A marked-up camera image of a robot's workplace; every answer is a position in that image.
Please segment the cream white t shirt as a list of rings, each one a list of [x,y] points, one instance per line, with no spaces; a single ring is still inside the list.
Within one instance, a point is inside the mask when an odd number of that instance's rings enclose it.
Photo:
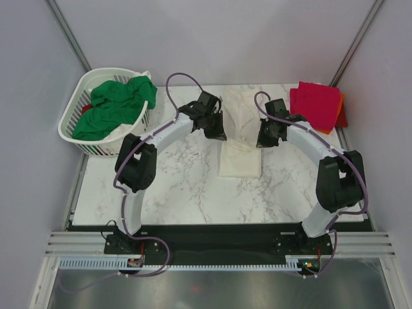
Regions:
[[[261,150],[256,147],[261,113],[254,102],[261,87],[223,92],[223,128],[227,136],[220,148],[218,176],[259,178],[262,170]]]

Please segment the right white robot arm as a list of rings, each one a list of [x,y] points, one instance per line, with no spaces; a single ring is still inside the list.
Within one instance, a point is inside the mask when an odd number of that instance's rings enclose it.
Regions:
[[[256,107],[262,118],[256,147],[277,147],[288,142],[300,149],[317,166],[317,203],[298,224],[292,243],[302,253],[310,253],[318,241],[343,214],[361,200],[368,202],[362,155],[334,147],[321,137],[301,115],[291,115],[284,100],[277,99]]]

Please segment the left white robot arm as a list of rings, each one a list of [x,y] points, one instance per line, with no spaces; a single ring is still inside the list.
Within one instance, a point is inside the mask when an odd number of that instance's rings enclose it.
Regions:
[[[177,140],[202,130],[205,138],[226,141],[221,99],[202,91],[199,98],[177,109],[170,122],[143,135],[128,134],[115,164],[113,186],[122,191],[117,230],[106,239],[105,254],[135,254],[146,241],[156,237],[136,234],[142,227],[142,206],[146,189],[156,176],[158,155]]]

